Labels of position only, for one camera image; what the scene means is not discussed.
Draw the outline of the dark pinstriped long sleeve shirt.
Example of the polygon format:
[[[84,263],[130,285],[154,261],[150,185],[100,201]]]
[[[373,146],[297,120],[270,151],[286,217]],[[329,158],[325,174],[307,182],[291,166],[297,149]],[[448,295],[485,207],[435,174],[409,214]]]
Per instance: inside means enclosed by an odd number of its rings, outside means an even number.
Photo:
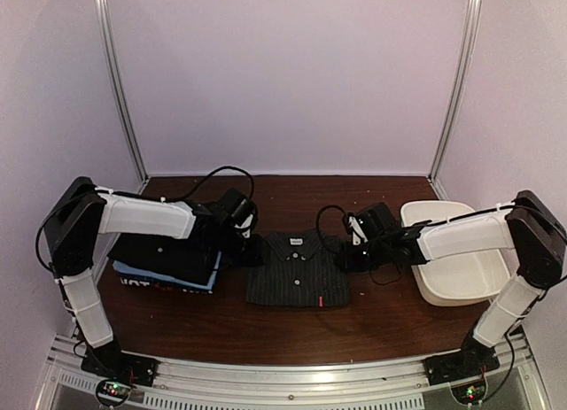
[[[263,238],[261,266],[247,275],[245,302],[257,306],[326,308],[349,306],[349,278],[335,264],[337,236],[272,232]]]

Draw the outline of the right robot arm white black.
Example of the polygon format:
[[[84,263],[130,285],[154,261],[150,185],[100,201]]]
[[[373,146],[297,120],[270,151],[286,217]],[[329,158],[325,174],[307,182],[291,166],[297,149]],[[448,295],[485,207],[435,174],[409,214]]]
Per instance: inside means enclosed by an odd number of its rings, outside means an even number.
[[[474,375],[483,367],[500,340],[548,290],[566,279],[566,229],[530,190],[518,192],[503,205],[407,227],[383,203],[347,214],[343,223],[352,238],[340,245],[334,262],[346,272],[371,271],[387,264],[426,265],[476,251],[515,251],[516,272],[454,356],[460,375]]]

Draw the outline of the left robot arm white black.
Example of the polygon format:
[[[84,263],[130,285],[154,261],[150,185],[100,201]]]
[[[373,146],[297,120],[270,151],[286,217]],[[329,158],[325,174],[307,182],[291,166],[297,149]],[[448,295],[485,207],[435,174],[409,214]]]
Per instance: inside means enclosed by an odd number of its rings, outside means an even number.
[[[94,365],[109,378],[127,371],[127,358],[107,319],[92,274],[97,239],[105,234],[164,236],[196,240],[224,254],[245,251],[258,218],[252,196],[230,189],[210,205],[147,198],[73,180],[37,230],[50,261],[43,262],[59,286],[67,311],[80,329]]]

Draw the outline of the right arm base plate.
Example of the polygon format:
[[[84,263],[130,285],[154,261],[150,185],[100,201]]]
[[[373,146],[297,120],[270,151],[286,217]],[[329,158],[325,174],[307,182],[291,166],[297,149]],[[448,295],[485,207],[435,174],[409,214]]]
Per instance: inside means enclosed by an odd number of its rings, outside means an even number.
[[[480,376],[500,367],[494,349],[488,353],[464,351],[433,355],[423,361],[429,385],[453,383],[465,378]]]

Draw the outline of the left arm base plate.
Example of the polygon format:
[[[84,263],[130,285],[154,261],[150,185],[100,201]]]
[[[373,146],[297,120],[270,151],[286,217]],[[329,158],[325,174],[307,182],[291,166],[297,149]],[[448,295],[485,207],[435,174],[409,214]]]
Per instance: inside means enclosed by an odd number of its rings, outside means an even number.
[[[82,358],[81,370],[98,377],[135,386],[152,387],[159,362],[153,358],[122,352],[116,359],[105,357],[101,362],[87,351]]]

